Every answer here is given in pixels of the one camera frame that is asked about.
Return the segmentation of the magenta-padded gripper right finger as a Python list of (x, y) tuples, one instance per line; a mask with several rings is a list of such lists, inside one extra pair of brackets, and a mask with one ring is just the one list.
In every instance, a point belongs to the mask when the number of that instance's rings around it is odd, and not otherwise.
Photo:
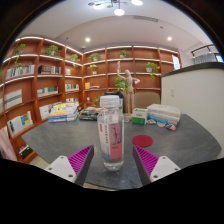
[(137, 145), (133, 146), (133, 157), (143, 186), (180, 170), (167, 156), (157, 157)]

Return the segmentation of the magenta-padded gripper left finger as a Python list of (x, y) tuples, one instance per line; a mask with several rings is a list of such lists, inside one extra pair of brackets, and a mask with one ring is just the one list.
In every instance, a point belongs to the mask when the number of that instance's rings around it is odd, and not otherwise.
[(85, 147), (70, 156), (59, 156), (46, 171), (67, 181), (82, 186), (85, 182), (90, 163), (94, 156), (94, 146)]

